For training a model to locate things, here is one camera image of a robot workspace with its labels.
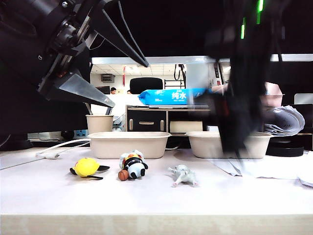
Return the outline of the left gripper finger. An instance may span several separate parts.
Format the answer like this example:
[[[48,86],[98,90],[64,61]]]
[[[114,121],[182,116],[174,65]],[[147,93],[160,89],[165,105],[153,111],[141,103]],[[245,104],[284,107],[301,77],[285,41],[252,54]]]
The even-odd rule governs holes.
[[[108,4],[106,1],[101,0],[92,11],[92,28],[94,31],[101,35],[114,47],[119,49],[127,57],[133,59],[135,62],[144,67],[148,67],[149,63],[134,40],[124,19],[121,4],[118,4],[118,7],[125,30],[129,34],[128,39],[126,39],[121,30],[118,29],[109,14],[105,11],[106,4]]]
[[[79,73],[68,73],[64,77],[51,76],[42,80],[38,92],[48,100],[80,102],[114,107],[115,103]]]

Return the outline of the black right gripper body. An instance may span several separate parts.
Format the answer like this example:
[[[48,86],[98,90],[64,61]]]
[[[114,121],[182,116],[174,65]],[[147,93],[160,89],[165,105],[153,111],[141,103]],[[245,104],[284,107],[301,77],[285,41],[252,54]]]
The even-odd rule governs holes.
[[[228,87],[215,98],[221,137],[246,137],[263,124],[267,58],[231,58]]]

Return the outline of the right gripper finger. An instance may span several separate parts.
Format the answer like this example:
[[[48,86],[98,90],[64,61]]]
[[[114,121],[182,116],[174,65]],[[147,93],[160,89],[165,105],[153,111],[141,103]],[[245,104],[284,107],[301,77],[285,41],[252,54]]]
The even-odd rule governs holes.
[[[229,159],[235,159],[238,165],[242,167],[240,149],[234,138],[226,132],[221,132],[221,143],[224,157]]]
[[[257,157],[258,133],[253,132],[244,141],[244,148],[239,150],[241,157]]]

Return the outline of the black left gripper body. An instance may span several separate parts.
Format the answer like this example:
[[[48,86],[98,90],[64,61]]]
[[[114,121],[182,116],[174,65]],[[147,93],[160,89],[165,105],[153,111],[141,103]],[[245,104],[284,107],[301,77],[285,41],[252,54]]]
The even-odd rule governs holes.
[[[51,68],[42,78],[39,91],[60,90],[61,86],[77,78],[82,80],[80,71],[72,63],[86,48],[84,36],[97,10],[102,10],[100,0],[62,0],[60,9],[67,13],[49,41],[49,49],[58,53]]]

